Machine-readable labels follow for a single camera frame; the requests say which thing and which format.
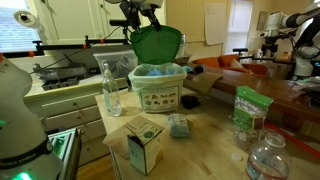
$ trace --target floor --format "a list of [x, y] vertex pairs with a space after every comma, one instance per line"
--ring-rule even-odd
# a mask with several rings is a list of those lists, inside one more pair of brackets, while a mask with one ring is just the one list
[[77, 180], [116, 180], [113, 171], [111, 155], [79, 167]]

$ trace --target plastic bin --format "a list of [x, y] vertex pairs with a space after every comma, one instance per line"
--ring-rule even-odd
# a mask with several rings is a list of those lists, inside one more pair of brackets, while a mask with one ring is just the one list
[[[172, 75], [144, 76], [147, 71], [157, 67], [160, 71], [169, 70]], [[158, 113], [174, 111], [179, 108], [183, 80], [187, 72], [179, 65], [139, 65], [130, 74], [132, 89], [138, 93], [141, 107], [145, 112]]]
[[108, 63], [109, 70], [115, 79], [126, 77], [129, 72], [138, 66], [138, 58], [132, 50], [112, 53], [96, 53], [93, 54], [93, 56], [98, 61], [102, 74], [105, 70], [103, 64]]

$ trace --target whiteboard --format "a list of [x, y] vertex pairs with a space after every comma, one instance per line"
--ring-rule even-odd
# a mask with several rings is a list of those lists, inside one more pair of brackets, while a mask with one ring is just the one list
[[227, 4], [205, 3], [205, 38], [208, 45], [221, 44], [227, 35]]

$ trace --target small cardboard box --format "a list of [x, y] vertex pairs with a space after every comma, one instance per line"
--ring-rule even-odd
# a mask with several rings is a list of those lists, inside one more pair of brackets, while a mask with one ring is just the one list
[[161, 132], [164, 128], [144, 118], [138, 122], [127, 124], [127, 128], [133, 132], [127, 136], [130, 162], [147, 175], [163, 158]]

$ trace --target couch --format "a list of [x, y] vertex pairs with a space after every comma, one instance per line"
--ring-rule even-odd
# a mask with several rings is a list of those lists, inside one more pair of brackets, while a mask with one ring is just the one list
[[201, 58], [192, 61], [193, 64], [215, 67], [261, 76], [268, 76], [268, 67], [263, 64], [240, 64], [237, 54], [222, 55], [219, 57]]

